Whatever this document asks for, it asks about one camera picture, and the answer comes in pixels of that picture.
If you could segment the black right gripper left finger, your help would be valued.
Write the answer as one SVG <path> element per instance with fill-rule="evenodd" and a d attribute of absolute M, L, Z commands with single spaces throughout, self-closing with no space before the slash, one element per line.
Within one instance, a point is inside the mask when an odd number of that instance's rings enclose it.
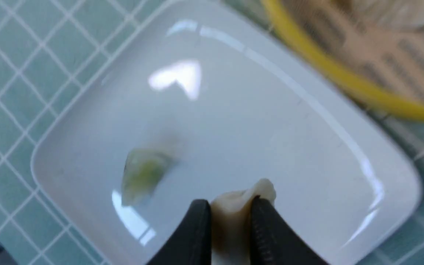
<path fill-rule="evenodd" d="M 205 199 L 195 199 L 148 265 L 210 265 L 212 263 L 212 212 Z"/>

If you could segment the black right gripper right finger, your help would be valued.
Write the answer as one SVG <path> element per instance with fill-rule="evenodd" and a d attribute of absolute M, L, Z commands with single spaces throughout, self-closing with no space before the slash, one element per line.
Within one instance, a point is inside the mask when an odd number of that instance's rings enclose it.
<path fill-rule="evenodd" d="M 250 212 L 251 265 L 326 265 L 285 222 L 271 202 L 260 196 Z"/>

